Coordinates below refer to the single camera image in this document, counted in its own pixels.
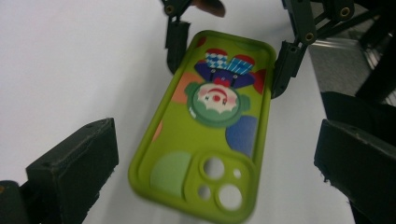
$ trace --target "green phone case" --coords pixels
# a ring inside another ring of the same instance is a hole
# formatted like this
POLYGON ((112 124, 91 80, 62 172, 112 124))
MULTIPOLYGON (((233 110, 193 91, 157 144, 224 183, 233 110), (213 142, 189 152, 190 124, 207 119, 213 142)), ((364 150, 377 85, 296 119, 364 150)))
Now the green phone case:
POLYGON ((203 31, 191 41, 129 168, 138 194, 218 223, 254 208, 276 55, 203 31))

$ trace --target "human hand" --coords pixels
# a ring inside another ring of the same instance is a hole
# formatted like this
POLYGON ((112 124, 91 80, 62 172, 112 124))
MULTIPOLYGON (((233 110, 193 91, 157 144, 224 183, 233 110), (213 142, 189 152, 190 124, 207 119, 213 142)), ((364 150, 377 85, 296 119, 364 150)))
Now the human hand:
POLYGON ((191 5, 218 17, 225 15, 225 7, 220 0, 192 0, 191 5))

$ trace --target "white background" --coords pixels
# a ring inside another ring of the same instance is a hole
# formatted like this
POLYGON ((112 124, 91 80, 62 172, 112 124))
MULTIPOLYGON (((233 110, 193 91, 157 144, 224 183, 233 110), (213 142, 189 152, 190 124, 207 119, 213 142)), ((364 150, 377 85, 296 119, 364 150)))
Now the white background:
MULTIPOLYGON (((194 7, 190 39, 210 29, 265 41, 293 40, 281 0, 224 0, 226 17, 194 7)), ((0 2, 0 179, 24 168, 84 124, 116 121, 120 165, 84 223, 200 223, 136 196, 127 170, 172 76, 160 0, 0 2)), ((354 223, 347 198, 314 166, 325 118, 309 55, 271 103, 256 210, 247 223, 354 223)))

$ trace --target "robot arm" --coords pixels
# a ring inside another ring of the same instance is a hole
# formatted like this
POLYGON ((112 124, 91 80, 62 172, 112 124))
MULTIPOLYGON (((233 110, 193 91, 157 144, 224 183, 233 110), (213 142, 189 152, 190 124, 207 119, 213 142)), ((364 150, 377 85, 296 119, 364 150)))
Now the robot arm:
MULTIPOLYGON (((190 24, 180 17, 191 4, 191 0, 162 0, 168 16, 165 47, 168 49, 167 63, 175 73, 186 52, 190 24)), ((291 77, 296 77, 307 47, 318 37, 324 36, 340 21, 347 21, 354 14, 353 0, 322 0, 324 12, 314 18, 310 0, 282 0, 283 7, 289 12, 294 32, 292 43, 282 42, 276 60, 272 98, 281 95, 289 85, 291 77), (329 21, 317 28, 317 25, 329 21)))

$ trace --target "black plastic block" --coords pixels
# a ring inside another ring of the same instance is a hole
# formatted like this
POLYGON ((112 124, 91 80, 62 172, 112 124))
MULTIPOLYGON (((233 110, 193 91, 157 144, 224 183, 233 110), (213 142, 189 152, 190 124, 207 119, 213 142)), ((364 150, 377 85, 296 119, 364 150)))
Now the black plastic block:
POLYGON ((315 165, 375 223, 396 223, 396 147, 345 123, 323 120, 315 165))
POLYGON ((80 224, 119 163, 114 119, 85 125, 26 168, 48 216, 41 223, 80 224))
POLYGON ((20 186, 10 180, 0 181, 0 223, 30 224, 20 186))

